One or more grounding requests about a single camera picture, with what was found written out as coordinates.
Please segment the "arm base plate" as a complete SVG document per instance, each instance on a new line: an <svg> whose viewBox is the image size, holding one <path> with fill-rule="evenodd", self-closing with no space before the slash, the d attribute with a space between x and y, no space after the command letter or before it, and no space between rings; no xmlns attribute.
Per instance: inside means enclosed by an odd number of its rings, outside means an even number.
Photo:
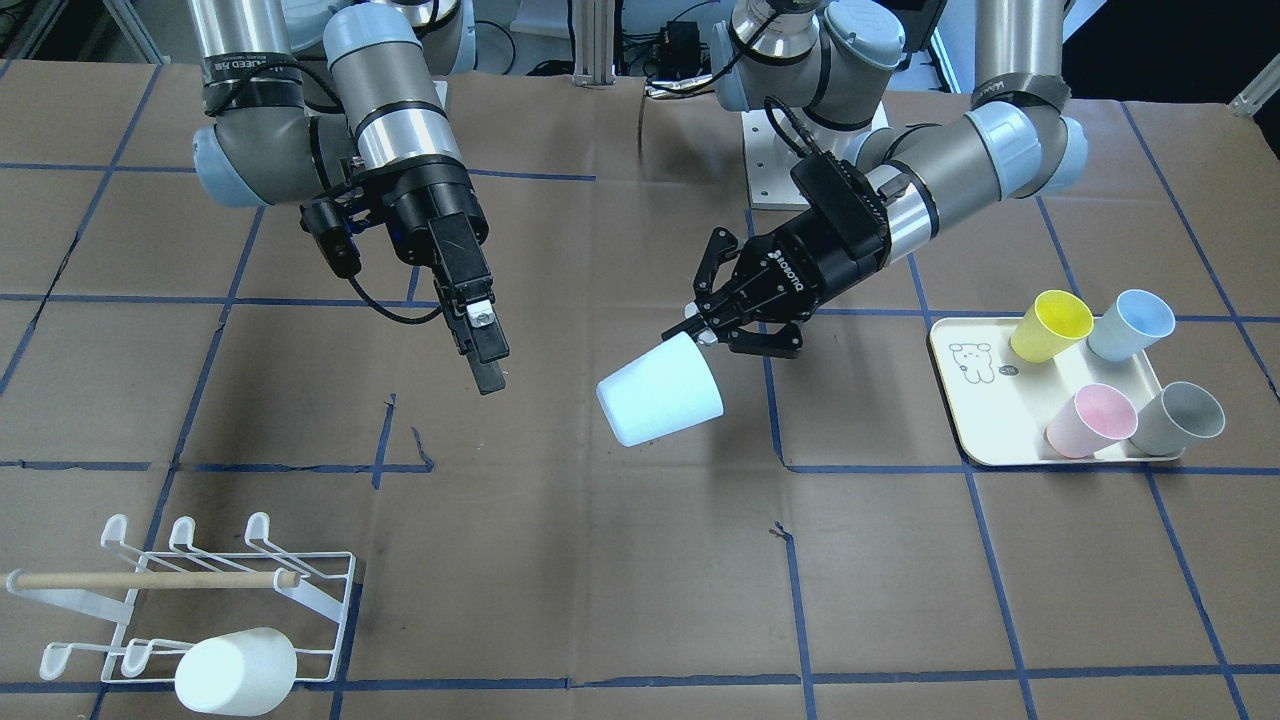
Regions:
<svg viewBox="0 0 1280 720"><path fill-rule="evenodd" d="M745 111L740 119L750 208L772 211L808 209L808 201L790 176L799 158L774 132L767 113Z"/></svg>

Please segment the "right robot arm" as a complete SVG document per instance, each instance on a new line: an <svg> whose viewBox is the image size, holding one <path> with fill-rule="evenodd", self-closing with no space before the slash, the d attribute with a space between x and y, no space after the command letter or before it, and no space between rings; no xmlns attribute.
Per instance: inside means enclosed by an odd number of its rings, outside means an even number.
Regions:
<svg viewBox="0 0 1280 720"><path fill-rule="evenodd" d="M462 35L463 1L308 3L324 70L282 1L192 1L211 124L193 137L206 192L228 208L294 204L330 272L357 284L355 236L384 227L396 256L431 272L434 316L489 395L509 354L481 246L489 224L422 46Z"/></svg>

